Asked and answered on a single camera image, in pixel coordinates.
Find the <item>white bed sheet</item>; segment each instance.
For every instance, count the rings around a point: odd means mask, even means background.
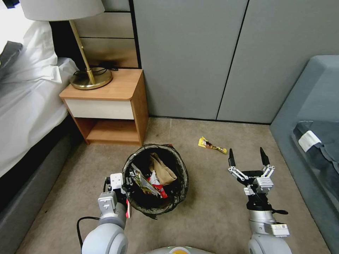
[[[69,58],[58,66],[54,80],[0,85],[0,177],[67,116],[59,93],[77,68]]]

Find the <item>white pillow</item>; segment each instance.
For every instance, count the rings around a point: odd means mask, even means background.
[[[23,48],[1,83],[46,79],[61,82],[52,30],[47,21],[25,18],[21,5],[0,10],[0,50],[3,41],[20,42]]]

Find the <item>beige carpet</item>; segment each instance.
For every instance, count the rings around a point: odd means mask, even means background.
[[[146,143],[171,143],[181,154],[188,173],[185,201],[170,213],[152,220],[132,210],[126,225],[128,253],[137,254],[168,245],[188,245],[215,253],[248,253],[251,236],[242,185],[228,172],[228,155],[198,147],[204,135],[212,144],[232,147],[240,170],[260,169],[262,146],[276,166],[269,201],[289,215],[276,215],[286,222],[286,239],[293,254],[329,253],[279,149],[265,125],[150,118]],[[80,253],[76,221],[99,216],[97,198],[105,176],[120,172],[126,158],[138,147],[85,145],[70,154],[17,254]],[[82,221],[82,236],[96,221]]]

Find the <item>robotic hand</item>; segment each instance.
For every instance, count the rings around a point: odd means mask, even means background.
[[[86,237],[82,254],[126,254],[128,240],[124,234],[126,224],[126,192],[122,188],[122,173],[111,174],[110,191],[98,198],[101,216],[98,226]]]
[[[264,150],[260,148],[262,170],[243,171],[236,168],[234,155],[230,149],[228,171],[242,183],[244,192],[248,196],[246,204],[250,213],[250,227],[252,237],[248,247],[250,254],[292,254],[283,237],[289,236],[290,232],[286,224],[277,222],[274,213],[288,214],[284,210],[275,210],[268,202],[266,195],[273,188],[271,176],[275,166],[269,164],[269,159]]]

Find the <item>black trash bag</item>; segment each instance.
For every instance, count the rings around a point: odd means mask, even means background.
[[[130,186],[128,201],[144,215],[156,219],[157,215],[172,211],[185,199],[188,190],[188,173],[180,154],[172,145],[147,144],[128,157],[123,169],[124,177],[130,177],[133,163],[148,178],[151,175],[149,171],[151,153],[157,153],[163,163],[175,173],[177,179],[163,187],[168,196],[165,199],[144,194],[139,186],[133,183]]]

